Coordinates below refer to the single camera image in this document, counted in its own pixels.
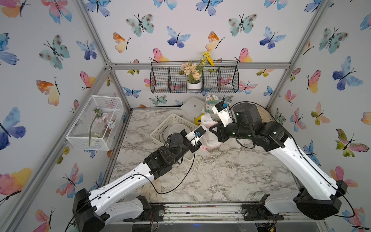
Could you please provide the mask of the white mesh laundry bag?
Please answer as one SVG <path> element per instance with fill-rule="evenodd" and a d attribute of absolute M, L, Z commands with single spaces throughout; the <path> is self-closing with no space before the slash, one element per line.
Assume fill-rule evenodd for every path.
<path fill-rule="evenodd" d="M 206 127 L 206 133 L 200 139 L 200 142 L 202 143 L 202 145 L 201 145 L 201 148 L 196 152 L 196 155 L 210 156 L 211 154 L 209 151 L 220 148 L 222 143 L 218 141 L 218 138 L 215 134 L 209 131 L 209 129 L 212 126 L 215 126 L 217 124 L 218 122 L 215 121 L 212 118 L 212 115 L 210 115 L 209 113 L 206 113 L 203 116 L 201 116 L 200 125 Z"/>

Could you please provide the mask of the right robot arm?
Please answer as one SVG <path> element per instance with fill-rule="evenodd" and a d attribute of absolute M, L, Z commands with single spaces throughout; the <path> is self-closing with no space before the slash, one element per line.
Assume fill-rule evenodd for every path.
<path fill-rule="evenodd" d="M 297 145 L 293 136 L 276 121 L 264 122 L 258 107 L 243 101 L 229 107 L 221 101 L 213 107 L 221 122 L 211 126 L 210 132 L 218 141 L 230 138 L 252 141 L 278 158 L 301 182 L 301 187 L 290 194 L 269 195 L 263 205 L 273 215 L 303 213 L 308 218 L 323 220 L 337 216 L 347 184 L 336 181 L 321 170 Z"/>

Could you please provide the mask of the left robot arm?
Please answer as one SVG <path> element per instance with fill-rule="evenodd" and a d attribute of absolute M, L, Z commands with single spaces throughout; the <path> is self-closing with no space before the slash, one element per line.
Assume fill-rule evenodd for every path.
<path fill-rule="evenodd" d="M 74 198 L 72 221 L 80 232 L 99 232 L 114 215 L 109 209 L 120 199 L 147 183 L 152 183 L 172 170 L 187 152 L 201 147 L 200 139 L 206 133 L 202 126 L 186 133 L 173 133 L 163 146 L 152 152 L 132 171 L 100 188 L 78 191 Z"/>

